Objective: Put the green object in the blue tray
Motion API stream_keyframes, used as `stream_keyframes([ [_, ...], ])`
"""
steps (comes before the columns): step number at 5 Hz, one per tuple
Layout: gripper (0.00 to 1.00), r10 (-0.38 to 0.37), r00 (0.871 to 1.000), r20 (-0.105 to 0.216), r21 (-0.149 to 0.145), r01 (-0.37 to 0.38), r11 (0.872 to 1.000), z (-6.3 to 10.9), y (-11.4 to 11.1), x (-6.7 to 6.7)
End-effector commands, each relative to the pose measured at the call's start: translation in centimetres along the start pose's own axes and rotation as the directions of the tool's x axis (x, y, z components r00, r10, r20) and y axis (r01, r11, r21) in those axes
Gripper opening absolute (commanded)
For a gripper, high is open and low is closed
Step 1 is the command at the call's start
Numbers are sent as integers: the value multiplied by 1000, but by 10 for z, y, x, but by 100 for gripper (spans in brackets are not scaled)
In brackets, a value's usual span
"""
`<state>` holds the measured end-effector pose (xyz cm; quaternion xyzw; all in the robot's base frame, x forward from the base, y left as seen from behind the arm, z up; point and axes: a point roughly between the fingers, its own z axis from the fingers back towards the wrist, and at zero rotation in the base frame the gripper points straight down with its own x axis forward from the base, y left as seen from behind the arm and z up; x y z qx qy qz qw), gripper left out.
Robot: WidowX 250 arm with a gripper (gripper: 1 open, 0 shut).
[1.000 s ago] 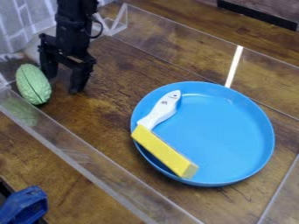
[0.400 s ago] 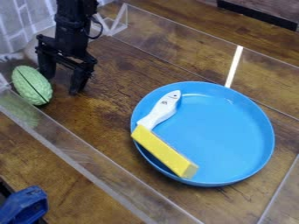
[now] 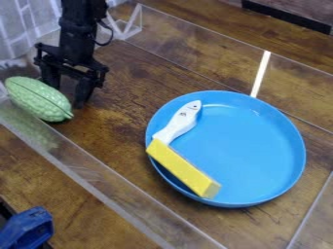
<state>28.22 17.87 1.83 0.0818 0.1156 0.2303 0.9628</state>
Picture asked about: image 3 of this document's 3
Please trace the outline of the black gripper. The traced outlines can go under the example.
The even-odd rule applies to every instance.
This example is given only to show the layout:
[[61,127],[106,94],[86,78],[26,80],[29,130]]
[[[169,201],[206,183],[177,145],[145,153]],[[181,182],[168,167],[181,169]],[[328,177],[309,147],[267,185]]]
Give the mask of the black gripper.
[[104,86],[109,67],[94,58],[98,42],[97,21],[78,23],[61,18],[59,46],[37,43],[34,63],[41,68],[42,81],[54,89],[61,88],[62,75],[79,80],[75,87],[75,109],[82,109],[97,88]]

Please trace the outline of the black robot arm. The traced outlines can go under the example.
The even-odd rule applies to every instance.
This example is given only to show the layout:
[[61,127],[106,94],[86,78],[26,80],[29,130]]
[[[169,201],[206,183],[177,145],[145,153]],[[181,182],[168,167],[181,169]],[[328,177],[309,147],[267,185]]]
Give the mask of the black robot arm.
[[59,46],[37,43],[34,63],[41,68],[42,80],[53,88],[61,88],[62,76],[78,80],[73,106],[81,109],[95,88],[104,86],[110,68],[94,58],[95,46],[108,46],[97,41],[98,25],[108,17],[106,0],[62,0],[63,13],[59,19]]

